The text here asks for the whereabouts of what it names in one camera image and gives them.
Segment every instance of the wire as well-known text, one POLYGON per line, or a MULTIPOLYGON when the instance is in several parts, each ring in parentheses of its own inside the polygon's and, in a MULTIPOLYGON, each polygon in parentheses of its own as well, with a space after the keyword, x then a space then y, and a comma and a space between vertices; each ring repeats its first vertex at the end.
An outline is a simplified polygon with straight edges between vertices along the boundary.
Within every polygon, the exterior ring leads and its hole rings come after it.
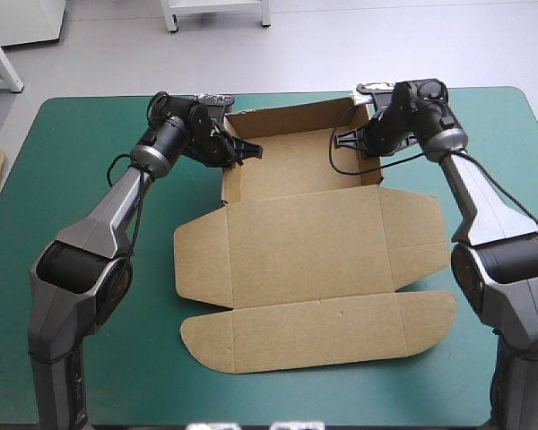
POLYGON ((376 172, 379 170, 382 170, 383 168, 391 168, 392 166, 397 166, 399 164, 406 163, 408 161, 412 161, 414 159, 419 159, 420 157, 426 156, 431 153, 440 152, 443 153, 442 157, 438 160, 438 163, 442 162, 442 160, 445 157, 456 155, 462 159, 467 159, 468 161, 472 162, 486 178, 502 193, 504 194, 512 203, 514 203, 524 214, 526 214, 532 221, 534 221, 538 225, 538 219, 514 196, 512 195, 506 188, 504 188, 491 174, 484 166, 474 157, 471 157, 468 155, 464 150, 446 150, 446 149, 433 149, 433 150, 424 150, 423 152, 419 152, 418 154, 415 154, 411 157, 408 157, 406 159, 399 159, 398 161, 394 161, 392 163, 385 164, 384 166, 378 166, 376 168, 367 168, 365 170, 361 170, 358 172, 345 172, 341 169, 339 169, 333 162, 333 140, 336 136, 337 130, 341 126, 341 124, 344 121, 344 118, 349 114, 350 111, 355 109, 358 105, 353 105, 349 107, 347 110, 344 111, 343 115, 341 116, 341 119, 339 121, 339 124, 333 129, 331 132, 331 136, 329 139, 329 164, 333 168, 334 171, 337 173, 340 173, 341 175, 348 175, 348 176, 359 176, 359 175, 365 175, 367 173, 376 172))
POLYGON ((135 202, 136 214, 135 214, 134 232, 132 233, 132 238, 130 240, 129 248, 127 249, 124 264, 120 270, 120 273, 117 275, 117 278, 115 281, 116 284, 118 284, 124 277, 124 274, 126 273, 127 268, 129 267, 129 264, 132 260, 132 256, 134 255, 135 242, 137 241, 137 235, 139 233, 140 224, 142 221, 143 198, 145 196, 143 192, 143 175, 147 174, 150 180, 152 182, 154 181, 153 173, 147 168, 147 165, 143 164, 138 158, 136 158, 132 154, 120 154, 114 158, 114 160, 111 162, 111 164, 108 167, 108 171, 106 172, 106 178, 108 180, 108 184, 110 187, 113 186, 111 182, 111 172, 116 166, 117 162, 120 161, 121 159, 130 159, 132 161, 132 164, 130 164, 130 167, 139 169, 140 179, 139 179, 139 188, 137 191, 137 198, 135 202))

